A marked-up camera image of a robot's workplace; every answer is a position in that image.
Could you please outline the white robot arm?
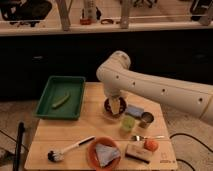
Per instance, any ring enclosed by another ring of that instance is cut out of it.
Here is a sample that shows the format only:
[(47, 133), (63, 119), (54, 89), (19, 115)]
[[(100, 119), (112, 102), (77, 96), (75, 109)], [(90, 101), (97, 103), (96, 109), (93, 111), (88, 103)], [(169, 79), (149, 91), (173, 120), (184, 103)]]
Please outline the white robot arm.
[(128, 91), (192, 114), (213, 126), (213, 85), (137, 73), (129, 70), (130, 57), (115, 51), (97, 69), (108, 98)]

